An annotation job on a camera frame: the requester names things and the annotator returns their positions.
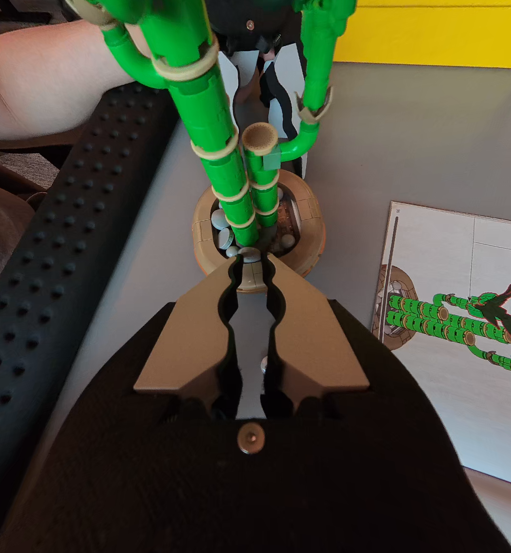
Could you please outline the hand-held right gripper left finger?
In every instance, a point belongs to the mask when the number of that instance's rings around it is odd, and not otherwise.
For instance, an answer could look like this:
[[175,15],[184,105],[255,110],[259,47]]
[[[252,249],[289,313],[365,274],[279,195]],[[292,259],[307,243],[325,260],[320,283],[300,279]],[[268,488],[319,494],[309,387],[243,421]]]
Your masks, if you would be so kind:
[[243,383],[230,320],[242,276],[238,255],[179,297],[134,384],[136,392],[195,398],[214,418],[236,418]]

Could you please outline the stacked yellow storage bins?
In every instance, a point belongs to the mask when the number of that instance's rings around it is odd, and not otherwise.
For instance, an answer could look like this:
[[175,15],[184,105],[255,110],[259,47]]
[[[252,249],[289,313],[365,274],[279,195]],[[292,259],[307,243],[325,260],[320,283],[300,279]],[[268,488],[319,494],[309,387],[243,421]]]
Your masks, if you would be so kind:
[[511,69],[511,1],[358,1],[334,60]]

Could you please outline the green lego bamboo plant model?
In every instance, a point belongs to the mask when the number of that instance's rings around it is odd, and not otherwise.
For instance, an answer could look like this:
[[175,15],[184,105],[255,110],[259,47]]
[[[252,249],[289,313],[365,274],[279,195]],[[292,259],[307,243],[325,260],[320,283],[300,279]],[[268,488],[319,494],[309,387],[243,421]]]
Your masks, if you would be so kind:
[[[234,125],[205,1],[65,3],[100,28],[114,59],[134,81],[170,93],[210,182],[192,222],[203,272],[213,272],[243,247],[255,247],[306,276],[322,254],[326,233],[317,199],[302,178],[332,101],[336,43],[357,2],[291,1],[302,14],[305,85],[295,97],[299,134],[285,142],[260,101],[258,52],[253,122]],[[265,292],[262,273],[260,261],[245,264],[238,291]]]

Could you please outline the lego instruction booklet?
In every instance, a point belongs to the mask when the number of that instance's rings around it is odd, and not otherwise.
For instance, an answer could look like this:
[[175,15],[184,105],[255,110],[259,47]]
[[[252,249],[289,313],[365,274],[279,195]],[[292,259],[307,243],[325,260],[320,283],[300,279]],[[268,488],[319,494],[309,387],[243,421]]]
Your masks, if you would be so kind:
[[372,331],[462,464],[511,482],[511,222],[392,202]]

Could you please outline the person's left forearm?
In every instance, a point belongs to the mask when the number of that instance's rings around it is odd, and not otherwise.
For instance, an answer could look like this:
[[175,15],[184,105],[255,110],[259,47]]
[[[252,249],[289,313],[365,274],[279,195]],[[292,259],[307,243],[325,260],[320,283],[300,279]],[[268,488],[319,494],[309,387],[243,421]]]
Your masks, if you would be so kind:
[[63,133],[102,95],[133,82],[99,27],[78,20],[0,35],[0,141]]

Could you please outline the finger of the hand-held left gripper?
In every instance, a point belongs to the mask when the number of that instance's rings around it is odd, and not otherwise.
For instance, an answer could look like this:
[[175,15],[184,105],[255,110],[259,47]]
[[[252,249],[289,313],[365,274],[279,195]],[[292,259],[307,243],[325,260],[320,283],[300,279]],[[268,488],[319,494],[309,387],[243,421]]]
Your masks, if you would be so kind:
[[218,63],[224,80],[232,121],[236,127],[253,122],[253,96],[257,90],[257,52],[219,52]]
[[268,122],[278,131],[280,142],[291,141],[300,131],[296,96],[301,96],[305,80],[298,47],[289,44],[260,57],[260,101],[268,110]]

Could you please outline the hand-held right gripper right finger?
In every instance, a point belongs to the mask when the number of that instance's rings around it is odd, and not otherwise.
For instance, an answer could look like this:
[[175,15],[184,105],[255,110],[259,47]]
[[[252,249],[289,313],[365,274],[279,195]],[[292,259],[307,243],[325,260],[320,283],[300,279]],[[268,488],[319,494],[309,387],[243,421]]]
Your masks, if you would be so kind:
[[262,408],[290,418],[310,397],[367,391],[370,382],[328,298],[273,254],[262,258],[269,331]]

